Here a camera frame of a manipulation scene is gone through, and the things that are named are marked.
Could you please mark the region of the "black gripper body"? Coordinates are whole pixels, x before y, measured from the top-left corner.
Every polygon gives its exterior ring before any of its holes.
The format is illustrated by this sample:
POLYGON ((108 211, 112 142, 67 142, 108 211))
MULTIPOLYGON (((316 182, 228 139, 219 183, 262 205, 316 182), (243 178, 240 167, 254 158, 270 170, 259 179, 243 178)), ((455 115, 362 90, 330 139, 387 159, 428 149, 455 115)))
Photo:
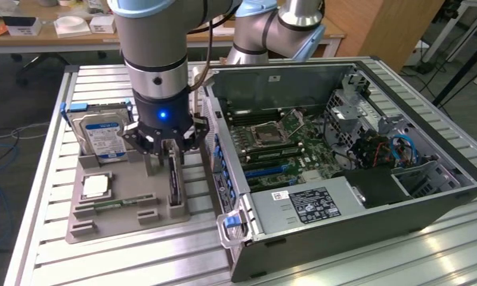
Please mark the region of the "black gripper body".
POLYGON ((174 135, 183 135, 194 125, 188 103, 190 89, 183 89, 170 98, 148 98, 134 90, 139 121, 150 128, 174 135))

